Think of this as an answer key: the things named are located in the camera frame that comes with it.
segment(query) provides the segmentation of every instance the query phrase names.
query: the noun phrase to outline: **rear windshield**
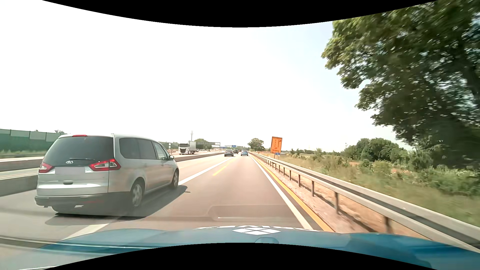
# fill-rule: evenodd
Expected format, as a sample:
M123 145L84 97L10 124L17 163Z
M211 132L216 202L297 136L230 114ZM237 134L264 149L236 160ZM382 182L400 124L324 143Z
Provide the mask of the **rear windshield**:
M54 167L85 166L112 158L114 158L112 137L64 137L53 143L43 162ZM66 164L69 160L73 161L73 164Z

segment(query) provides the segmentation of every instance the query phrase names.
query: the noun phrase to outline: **taillight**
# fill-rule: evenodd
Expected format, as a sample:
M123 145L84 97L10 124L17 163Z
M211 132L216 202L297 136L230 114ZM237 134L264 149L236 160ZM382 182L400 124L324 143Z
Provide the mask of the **taillight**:
M114 171L120 169L120 164L115 159L111 159L90 164L89 167L94 172Z
M48 165L45 162L42 162L40 164L40 168L38 168L38 173L46 173L46 172L51 171L52 169L53 169L52 165Z

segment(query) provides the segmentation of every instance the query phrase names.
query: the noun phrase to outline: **road sign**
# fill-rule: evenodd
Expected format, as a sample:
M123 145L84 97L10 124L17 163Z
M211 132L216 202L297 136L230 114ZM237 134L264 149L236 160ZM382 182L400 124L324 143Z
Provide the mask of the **road sign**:
M282 152L282 138L272 137L272 144L270 146L270 153L281 153Z

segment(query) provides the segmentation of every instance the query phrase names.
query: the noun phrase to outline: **car window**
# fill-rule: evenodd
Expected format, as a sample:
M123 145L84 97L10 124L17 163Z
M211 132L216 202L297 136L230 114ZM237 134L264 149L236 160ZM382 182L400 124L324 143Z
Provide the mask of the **car window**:
M162 149L165 151L165 154L167 155L167 157L170 157L171 154L168 152L167 148L163 145L160 145L162 147Z
M113 138L103 136L79 136L57 139L45 154L43 161L51 166L85 166L113 157Z
M140 148L140 158L143 160L156 160L155 149L149 140L138 139L138 147Z
M167 160L168 155L163 150L162 146L159 143L154 142L153 146L155 147L156 153L159 160Z
M120 154L126 159L140 159L140 149L136 138L120 139Z

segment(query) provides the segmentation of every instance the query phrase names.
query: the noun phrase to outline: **silver minivan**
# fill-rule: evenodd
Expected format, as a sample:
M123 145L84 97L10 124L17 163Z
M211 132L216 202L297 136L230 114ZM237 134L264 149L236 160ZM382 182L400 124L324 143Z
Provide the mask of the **silver minivan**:
M179 168L160 143L135 135L62 135L38 170L35 201L59 213L78 205L139 207L144 195L176 188Z

